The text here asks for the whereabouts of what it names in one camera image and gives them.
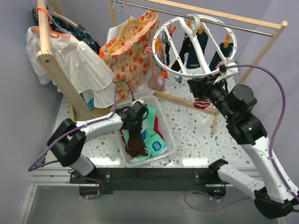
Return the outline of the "red white striped sock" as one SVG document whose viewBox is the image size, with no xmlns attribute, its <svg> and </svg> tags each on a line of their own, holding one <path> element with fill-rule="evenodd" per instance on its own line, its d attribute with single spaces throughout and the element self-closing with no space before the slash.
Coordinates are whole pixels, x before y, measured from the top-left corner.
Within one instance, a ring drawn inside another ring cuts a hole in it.
<svg viewBox="0 0 299 224">
<path fill-rule="evenodd" d="M 194 103 L 193 103 L 193 106 L 195 108 L 201 109 L 201 110 L 206 109 L 210 105 L 211 105 L 211 101 L 209 99 L 202 100 L 202 99 L 196 98 Z"/>
</svg>

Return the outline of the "white round sock hanger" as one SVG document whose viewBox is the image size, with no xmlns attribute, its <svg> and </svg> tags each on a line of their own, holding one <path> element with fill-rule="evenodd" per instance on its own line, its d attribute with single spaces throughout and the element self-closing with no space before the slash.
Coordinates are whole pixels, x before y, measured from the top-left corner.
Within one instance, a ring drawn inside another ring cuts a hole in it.
<svg viewBox="0 0 299 224">
<path fill-rule="evenodd" d="M 230 28 L 226 28 L 227 32 L 228 32 L 228 36 L 232 39 L 234 47 L 233 47 L 233 51 L 231 52 L 229 57 L 224 57 L 224 55 L 222 54 L 222 52 L 220 51 L 220 47 L 219 45 L 216 43 L 214 37 L 212 36 L 212 34 L 210 33 L 208 27 L 206 26 L 206 24 L 204 23 L 204 20 L 207 19 L 208 22 L 219 22 L 221 25 L 223 25 L 224 23 L 216 18 L 210 17 L 210 16 L 202 16 L 199 14 L 193 14 L 191 15 L 191 19 L 194 20 L 194 22 L 191 23 L 191 26 L 189 27 L 186 22 L 184 21 L 184 19 L 182 17 L 175 17 L 169 21 L 167 21 L 166 23 L 164 23 L 163 25 L 160 26 L 160 28 L 158 29 L 158 31 L 156 32 L 155 36 L 154 36 L 154 40 L 152 42 L 152 47 L 153 47 L 153 53 L 154 53 L 154 57 L 156 59 L 156 61 L 159 63 L 159 65 L 166 70 L 167 72 L 170 72 L 176 76 L 181 76 L 181 77 L 186 77 L 186 78 L 203 78 L 209 75 L 215 75 L 220 73 L 219 68 L 211 71 L 208 67 L 208 64 L 206 62 L 206 59 L 204 57 L 204 53 L 203 53 L 203 49 L 199 43 L 199 41 L 197 40 L 197 33 L 198 31 L 203 28 L 204 31 L 206 31 L 207 36 L 212 40 L 214 46 L 216 47 L 216 51 L 218 52 L 221 61 L 226 61 L 228 59 L 233 59 L 237 50 L 237 39 L 236 36 L 234 34 L 234 32 L 232 31 L 232 29 Z M 184 32 L 187 33 L 187 35 L 189 36 L 191 43 L 193 44 L 195 53 L 196 53 L 196 57 L 199 61 L 200 67 L 203 71 L 202 74 L 189 74 L 186 70 L 185 65 L 182 63 L 180 57 L 179 57 L 179 53 L 173 43 L 173 39 L 170 36 L 170 32 L 169 32 L 169 28 L 171 27 L 171 25 L 173 24 L 173 22 L 178 21 L 179 24 L 181 25 L 181 27 L 183 28 Z M 176 60 L 178 60 L 179 65 L 181 67 L 181 69 L 179 71 L 174 71 L 171 68 L 169 68 L 166 63 L 163 63 L 162 60 L 158 57 L 158 50 L 156 48 L 156 44 L 158 43 L 158 36 L 160 34 L 165 34 L 166 35 L 166 40 L 169 42 L 171 48 L 173 49 L 173 52 L 176 56 Z"/>
</svg>

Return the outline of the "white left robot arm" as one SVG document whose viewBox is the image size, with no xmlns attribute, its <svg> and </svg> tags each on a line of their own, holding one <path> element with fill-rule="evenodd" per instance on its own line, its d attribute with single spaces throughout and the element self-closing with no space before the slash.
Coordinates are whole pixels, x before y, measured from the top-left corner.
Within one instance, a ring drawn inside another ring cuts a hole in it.
<svg viewBox="0 0 299 224">
<path fill-rule="evenodd" d="M 148 108 L 143 100 L 138 99 L 131 106 L 116 109 L 97 119 L 80 122 L 65 119 L 48 140 L 47 147 L 63 167 L 71 167 L 80 173 L 82 180 L 92 183 L 99 174 L 95 165 L 82 155 L 84 144 L 107 133 L 127 130 L 129 149 L 138 155 L 146 155 L 141 136 L 145 114 L 148 114 Z"/>
</svg>

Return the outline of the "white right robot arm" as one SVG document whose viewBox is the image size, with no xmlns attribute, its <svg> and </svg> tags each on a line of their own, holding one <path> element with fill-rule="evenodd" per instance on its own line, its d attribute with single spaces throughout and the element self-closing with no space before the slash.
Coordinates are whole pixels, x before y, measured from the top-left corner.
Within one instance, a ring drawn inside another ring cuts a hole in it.
<svg viewBox="0 0 299 224">
<path fill-rule="evenodd" d="M 257 181 L 238 171 L 228 161 L 218 159 L 208 167 L 208 180 L 234 185 L 249 196 L 259 212 L 268 219 L 285 217 L 294 212 L 299 189 L 275 160 L 267 132 L 251 112 L 257 103 L 252 89 L 237 84 L 227 91 L 223 81 L 215 83 L 209 77 L 189 79 L 187 83 L 195 98 L 209 99 L 225 118 L 229 134 L 247 153 L 262 178 Z"/>
</svg>

